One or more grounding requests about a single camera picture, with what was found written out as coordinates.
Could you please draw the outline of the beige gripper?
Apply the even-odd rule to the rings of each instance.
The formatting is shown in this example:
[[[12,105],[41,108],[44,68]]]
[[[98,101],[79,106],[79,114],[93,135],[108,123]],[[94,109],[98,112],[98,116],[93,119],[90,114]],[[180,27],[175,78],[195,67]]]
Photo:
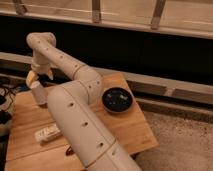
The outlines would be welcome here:
[[[48,90],[38,80],[38,75],[35,71],[30,70],[26,77],[26,85],[31,90],[35,102],[39,106],[47,104]]]

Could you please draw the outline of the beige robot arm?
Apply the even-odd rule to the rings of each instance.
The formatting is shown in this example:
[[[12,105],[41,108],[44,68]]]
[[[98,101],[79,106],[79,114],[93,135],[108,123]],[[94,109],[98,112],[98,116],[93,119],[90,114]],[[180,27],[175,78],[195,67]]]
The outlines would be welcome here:
[[[39,74],[52,77],[52,64],[70,78],[48,93],[47,106],[84,168],[87,171],[142,171],[90,108],[102,95],[102,76],[57,49],[56,38],[50,32],[28,34],[27,44],[33,50],[28,85]]]

